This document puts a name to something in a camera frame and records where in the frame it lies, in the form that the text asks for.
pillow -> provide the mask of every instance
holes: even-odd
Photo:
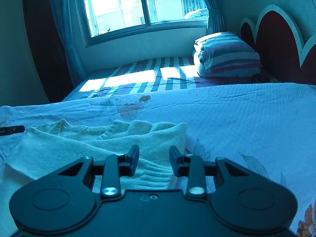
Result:
[[[195,49],[200,49],[198,58],[204,64],[208,76],[262,67],[259,54],[232,32],[215,33],[197,39]]]
[[[194,64],[197,69],[197,73],[202,78],[209,77],[252,77],[253,75],[260,74],[261,70],[259,67],[249,68],[249,69],[233,69],[228,71],[223,71],[215,74],[208,74],[205,70],[204,65],[200,62],[198,54],[194,54]]]

black marker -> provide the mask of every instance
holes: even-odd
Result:
[[[0,127],[0,136],[17,134],[17,133],[24,133],[24,131],[25,131],[24,126]]]

window sill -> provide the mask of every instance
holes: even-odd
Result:
[[[145,25],[135,26],[125,29],[116,30],[106,34],[101,34],[87,40],[86,47],[107,42],[114,39],[138,35],[142,33],[149,33],[162,30],[180,29],[180,28],[200,28],[207,27],[207,21],[182,21],[182,22],[168,22],[168,23],[154,23],[151,26]]]

red headboard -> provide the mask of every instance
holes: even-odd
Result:
[[[279,81],[316,85],[316,35],[304,45],[296,23],[281,8],[266,7],[257,25],[243,19],[241,39],[259,53],[263,68]]]

dark wooden door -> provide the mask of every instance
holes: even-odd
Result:
[[[72,90],[64,46],[58,35],[49,0],[23,0],[25,27],[34,63],[51,103]]]

